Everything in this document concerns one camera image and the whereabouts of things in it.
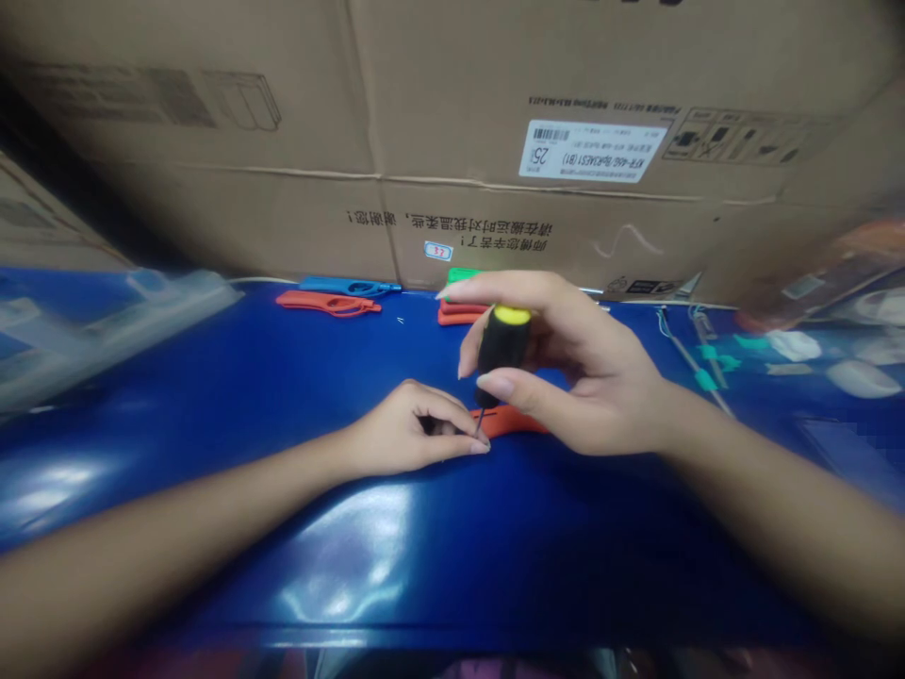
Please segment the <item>white wire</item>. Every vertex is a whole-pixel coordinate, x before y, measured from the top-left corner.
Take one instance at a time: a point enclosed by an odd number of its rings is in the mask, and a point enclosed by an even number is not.
[[[270,278],[269,276],[246,276],[245,278],[230,278],[227,283],[286,283],[298,285],[298,281],[290,281],[288,278]]]
[[[674,306],[702,306],[703,308],[724,308],[729,311],[735,311],[738,306],[727,305],[709,305],[701,302],[685,302],[685,300],[625,300],[622,304],[656,304],[656,305],[674,305]]]

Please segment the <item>screwdriver shaft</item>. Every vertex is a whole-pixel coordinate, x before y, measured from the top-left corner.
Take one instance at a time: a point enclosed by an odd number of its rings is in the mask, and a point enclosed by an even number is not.
[[[474,430],[474,435],[475,435],[475,436],[477,436],[478,434],[481,433],[481,422],[484,421],[484,411],[485,411],[485,410],[486,410],[486,408],[481,408],[481,414],[478,416],[478,426],[477,426],[477,428]]]

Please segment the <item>screwdriver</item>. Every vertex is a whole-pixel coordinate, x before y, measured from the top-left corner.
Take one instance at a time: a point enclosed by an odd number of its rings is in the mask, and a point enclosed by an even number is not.
[[[519,368],[525,358],[530,336],[531,311],[511,306],[494,306],[478,349],[478,374],[489,373],[497,368]],[[481,408],[475,431],[477,434],[481,431],[484,411],[498,406],[500,399],[477,387],[474,390],[474,400]]]

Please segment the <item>forearm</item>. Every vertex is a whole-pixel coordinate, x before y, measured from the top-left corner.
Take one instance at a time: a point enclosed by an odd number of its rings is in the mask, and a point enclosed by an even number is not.
[[[905,634],[905,521],[701,399],[683,394],[665,458],[812,609],[875,638]]]
[[[60,673],[350,476],[341,432],[116,507],[0,561],[0,673]]]

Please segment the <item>teal plastic clip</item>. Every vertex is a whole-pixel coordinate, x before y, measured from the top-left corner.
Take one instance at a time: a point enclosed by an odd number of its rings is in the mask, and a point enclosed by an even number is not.
[[[742,362],[735,356],[717,356],[716,360],[720,362],[724,373],[734,373]]]
[[[699,344],[698,351],[700,351],[700,357],[704,360],[717,360],[719,356],[716,354],[716,347],[711,346],[710,344]]]
[[[735,341],[741,344],[743,349],[750,349],[751,351],[757,351],[760,349],[769,349],[770,342],[766,338],[747,338],[742,335],[734,335]]]
[[[695,373],[695,381],[698,382],[698,386],[701,387],[704,391],[716,391],[717,389],[714,378],[711,377],[710,373],[705,371],[703,368]]]

